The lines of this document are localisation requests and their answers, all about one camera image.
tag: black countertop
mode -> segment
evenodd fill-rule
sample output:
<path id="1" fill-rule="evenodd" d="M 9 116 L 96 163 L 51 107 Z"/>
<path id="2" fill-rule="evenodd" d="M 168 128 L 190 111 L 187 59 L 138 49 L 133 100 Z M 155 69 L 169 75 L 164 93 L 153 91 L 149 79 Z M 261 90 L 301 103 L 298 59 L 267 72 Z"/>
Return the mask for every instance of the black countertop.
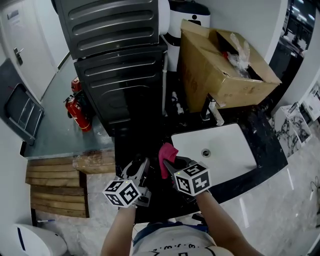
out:
<path id="1" fill-rule="evenodd" d="M 266 116 L 258 106 L 219 111 L 224 125 L 237 123 L 240 126 L 257 164 L 256 169 L 210 188 L 214 198 L 223 203 L 266 181 L 288 162 Z M 135 222 L 166 220 L 199 211 L 195 201 L 187 203 L 182 193 L 172 188 L 170 178 L 161 179 L 158 152 L 163 143 L 172 143 L 172 134 L 212 128 L 216 126 L 216 122 L 203 122 L 199 113 L 192 113 L 186 114 L 183 119 L 173 116 L 165 117 L 164 120 L 149 120 L 148 123 L 151 124 L 141 125 L 136 129 L 127 126 L 119 129 L 114 141 L 117 174 L 121 173 L 137 153 L 150 158 L 146 181 L 146 186 L 152 193 L 150 205 L 148 208 L 138 207 Z"/>

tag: red fire extinguisher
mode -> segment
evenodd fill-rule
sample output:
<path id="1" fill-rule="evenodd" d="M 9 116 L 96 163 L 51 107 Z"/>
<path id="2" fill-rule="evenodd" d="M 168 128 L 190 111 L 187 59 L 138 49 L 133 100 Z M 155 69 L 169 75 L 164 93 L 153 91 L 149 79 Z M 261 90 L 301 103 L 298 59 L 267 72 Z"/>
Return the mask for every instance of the red fire extinguisher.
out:
<path id="1" fill-rule="evenodd" d="M 71 90 L 73 93 L 80 92 L 82 90 L 81 83 L 79 81 L 79 78 L 76 77 L 75 79 L 72 80 L 71 82 Z"/>
<path id="2" fill-rule="evenodd" d="M 92 122 L 85 114 L 83 114 L 81 105 L 75 97 L 70 95 L 66 98 L 65 107 L 83 132 L 91 130 Z"/>

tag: sink drain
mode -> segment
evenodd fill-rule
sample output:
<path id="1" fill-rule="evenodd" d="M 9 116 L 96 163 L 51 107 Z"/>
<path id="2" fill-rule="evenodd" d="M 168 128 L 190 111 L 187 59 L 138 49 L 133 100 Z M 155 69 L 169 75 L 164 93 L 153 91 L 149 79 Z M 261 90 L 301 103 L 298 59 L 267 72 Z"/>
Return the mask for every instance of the sink drain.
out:
<path id="1" fill-rule="evenodd" d="M 205 158 L 208 158 L 208 157 L 211 156 L 211 152 L 210 152 L 209 149 L 206 149 L 206 148 L 205 148 L 205 149 L 202 149 L 201 155 L 202 155 L 203 157 L 205 157 Z"/>

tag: wooden plank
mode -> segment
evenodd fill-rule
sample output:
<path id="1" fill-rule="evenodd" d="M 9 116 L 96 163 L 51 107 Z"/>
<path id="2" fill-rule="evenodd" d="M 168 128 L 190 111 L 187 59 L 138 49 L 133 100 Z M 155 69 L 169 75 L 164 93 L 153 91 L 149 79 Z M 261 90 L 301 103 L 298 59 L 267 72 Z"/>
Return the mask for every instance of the wooden plank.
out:
<path id="1" fill-rule="evenodd" d="M 38 186 L 80 187 L 78 178 L 26 178 L 25 183 Z"/>
<path id="2" fill-rule="evenodd" d="M 31 197 L 59 202 L 85 203 L 85 197 L 83 195 L 64 195 L 31 192 Z"/>
<path id="3" fill-rule="evenodd" d="M 79 171 L 27 171 L 26 177 L 39 179 L 79 179 Z"/>
<path id="4" fill-rule="evenodd" d="M 72 164 L 58 164 L 58 165 L 37 165 L 28 166 L 26 168 L 27 172 L 72 172 L 76 169 Z"/>
<path id="5" fill-rule="evenodd" d="M 84 196 L 85 190 L 82 187 L 48 187 L 48 186 L 31 186 L 31 193 L 46 193 L 54 195 L 73 195 Z"/>
<path id="6" fill-rule="evenodd" d="M 100 165 L 100 166 L 86 166 L 76 167 L 76 169 L 84 174 L 111 174 L 116 173 L 116 165 Z"/>
<path id="7" fill-rule="evenodd" d="M 86 210 L 86 206 L 84 203 L 51 201 L 51 200 L 35 198 L 35 197 L 31 197 L 31 204 L 48 206 L 52 208 L 66 209 L 66 210 L 77 210 L 77 211 Z"/>
<path id="8" fill-rule="evenodd" d="M 77 218 L 89 218 L 89 213 L 85 210 L 68 210 L 68 209 L 60 209 L 60 208 L 53 208 L 48 207 L 40 204 L 31 204 L 32 209 L 36 209 L 42 212 L 69 216 L 69 217 L 77 217 Z"/>
<path id="9" fill-rule="evenodd" d="M 75 156 L 73 166 L 85 174 L 115 173 L 115 151 L 100 150 Z"/>
<path id="10" fill-rule="evenodd" d="M 59 158 L 47 158 L 29 160 L 28 166 L 55 166 L 55 165 L 72 165 L 73 156 L 59 157 Z"/>

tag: faucet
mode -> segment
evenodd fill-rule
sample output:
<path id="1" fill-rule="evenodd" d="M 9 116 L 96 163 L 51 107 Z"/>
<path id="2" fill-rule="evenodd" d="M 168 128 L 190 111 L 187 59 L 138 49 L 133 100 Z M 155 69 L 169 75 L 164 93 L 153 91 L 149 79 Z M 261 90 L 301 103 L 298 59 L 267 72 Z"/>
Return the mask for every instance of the faucet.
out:
<path id="1" fill-rule="evenodd" d="M 202 107 L 200 116 L 202 121 L 208 121 L 210 120 L 210 113 L 214 116 L 214 119 L 216 120 L 217 126 L 222 126 L 225 121 L 222 118 L 221 114 L 219 113 L 218 109 L 216 108 L 217 102 L 212 98 L 212 96 L 208 93 L 204 105 Z"/>

